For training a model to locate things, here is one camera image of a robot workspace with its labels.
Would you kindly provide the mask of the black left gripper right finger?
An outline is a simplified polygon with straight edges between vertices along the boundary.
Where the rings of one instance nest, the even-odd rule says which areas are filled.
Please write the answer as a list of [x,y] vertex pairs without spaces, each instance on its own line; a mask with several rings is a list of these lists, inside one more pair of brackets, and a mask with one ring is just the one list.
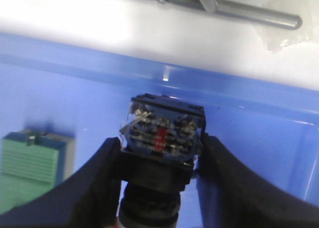
[[207,133],[197,188],[205,228],[317,228],[318,207],[253,172]]

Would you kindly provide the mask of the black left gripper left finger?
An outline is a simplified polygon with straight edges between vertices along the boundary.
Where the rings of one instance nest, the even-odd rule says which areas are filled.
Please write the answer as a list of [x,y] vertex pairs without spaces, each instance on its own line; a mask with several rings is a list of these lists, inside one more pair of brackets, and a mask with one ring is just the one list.
[[120,141],[108,138],[71,177],[0,217],[2,228],[113,228],[121,190]]

